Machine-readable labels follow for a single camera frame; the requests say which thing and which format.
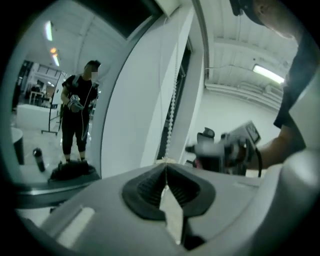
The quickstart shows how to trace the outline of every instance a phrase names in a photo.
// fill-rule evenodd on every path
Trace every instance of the ceiling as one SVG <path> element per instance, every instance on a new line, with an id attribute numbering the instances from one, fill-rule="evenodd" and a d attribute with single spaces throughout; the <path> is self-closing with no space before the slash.
<path id="1" fill-rule="evenodd" d="M 74 1 L 65 1 L 58 11 L 52 11 L 52 41 L 44 30 L 34 34 L 29 44 L 27 60 L 59 69 L 68 74 L 79 74 L 90 60 L 99 60 L 98 80 L 108 73 L 111 63 L 127 40 L 115 29 L 85 7 Z M 50 49 L 57 49 L 59 67 L 55 65 Z"/>
<path id="2" fill-rule="evenodd" d="M 296 42 L 255 24 L 245 14 L 234 16 L 229 0 L 198 1 L 208 34 L 207 89 L 278 110 L 282 86 L 253 68 L 260 65 L 285 78 L 298 49 Z"/>

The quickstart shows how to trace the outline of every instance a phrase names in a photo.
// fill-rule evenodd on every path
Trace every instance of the white wall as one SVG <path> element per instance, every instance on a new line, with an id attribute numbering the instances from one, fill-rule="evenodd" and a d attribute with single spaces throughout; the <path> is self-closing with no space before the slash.
<path id="1" fill-rule="evenodd" d="M 276 112 L 205 89 L 189 143 L 196 143 L 197 133 L 202 133 L 205 127 L 212 129 L 215 132 L 215 140 L 219 141 L 222 133 L 230 132 L 251 120 L 261 136 L 258 145 L 262 146 L 277 137 L 280 132 L 280 129 L 273 125 L 276 116 Z M 194 158 L 194 155 L 187 154 L 187 159 Z"/>
<path id="2" fill-rule="evenodd" d="M 102 178 L 154 162 L 177 75 L 176 50 L 179 67 L 193 15 L 191 6 L 183 6 L 164 27 L 165 18 L 160 18 L 124 64 L 104 123 Z"/>

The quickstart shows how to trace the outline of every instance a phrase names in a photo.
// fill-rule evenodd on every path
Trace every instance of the white plastic surface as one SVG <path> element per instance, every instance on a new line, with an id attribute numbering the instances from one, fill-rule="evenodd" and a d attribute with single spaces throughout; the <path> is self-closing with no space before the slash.
<path id="1" fill-rule="evenodd" d="M 22 104 L 17 106 L 16 125 L 18 128 L 48 130 L 50 108 Z M 51 119 L 56 117 L 58 109 L 51 109 Z"/>

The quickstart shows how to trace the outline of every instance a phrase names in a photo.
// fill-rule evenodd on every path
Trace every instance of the floor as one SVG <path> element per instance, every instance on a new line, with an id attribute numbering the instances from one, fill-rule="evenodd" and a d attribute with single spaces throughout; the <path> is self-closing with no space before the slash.
<path id="1" fill-rule="evenodd" d="M 58 118 L 51 121 L 52 131 L 55 133 L 44 132 L 41 134 L 41 130 L 25 129 L 23 127 L 17 127 L 16 115 L 12 114 L 11 126 L 16 127 L 23 132 L 23 153 L 24 153 L 24 165 L 20 166 L 24 182 L 29 183 L 43 183 L 47 182 L 54 168 L 61 162 L 65 163 L 65 157 L 62 151 L 62 131 L 59 130 Z M 89 123 L 88 136 L 86 141 L 86 160 L 91 162 L 91 130 L 92 122 Z M 42 157 L 45 165 L 45 172 L 40 172 L 36 160 L 33 156 L 33 150 L 40 148 L 42 151 Z M 79 159 L 79 152 L 76 142 L 76 137 L 73 138 L 73 145 L 71 148 L 71 159 Z"/>

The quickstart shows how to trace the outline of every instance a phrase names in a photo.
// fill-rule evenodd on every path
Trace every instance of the person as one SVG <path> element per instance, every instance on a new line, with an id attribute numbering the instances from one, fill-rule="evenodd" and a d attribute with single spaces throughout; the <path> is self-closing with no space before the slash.
<path id="1" fill-rule="evenodd" d="M 62 83 L 62 150 L 66 162 L 70 161 L 74 135 L 81 161 L 86 158 L 87 134 L 90 121 L 88 106 L 98 96 L 98 91 L 93 86 L 92 79 L 97 77 L 99 66 L 99 61 L 91 60 L 85 65 L 82 75 L 72 75 Z M 76 104 L 70 101 L 73 95 L 79 97 L 79 103 L 83 106 L 83 110 L 79 110 Z"/>
<path id="2" fill-rule="evenodd" d="M 282 164 L 290 155 L 306 147 L 289 110 L 313 78 L 319 65 L 320 51 L 303 24 L 279 0 L 230 0 L 230 2 L 231 6 L 242 9 L 251 21 L 271 29 L 283 38 L 295 40 L 298 44 L 296 56 L 283 84 L 282 103 L 273 123 L 280 129 L 280 133 L 278 137 L 259 148 L 262 168 L 267 169 Z M 198 168 L 202 167 L 198 159 L 196 164 Z M 247 168 L 258 170 L 257 155 L 252 158 Z"/>

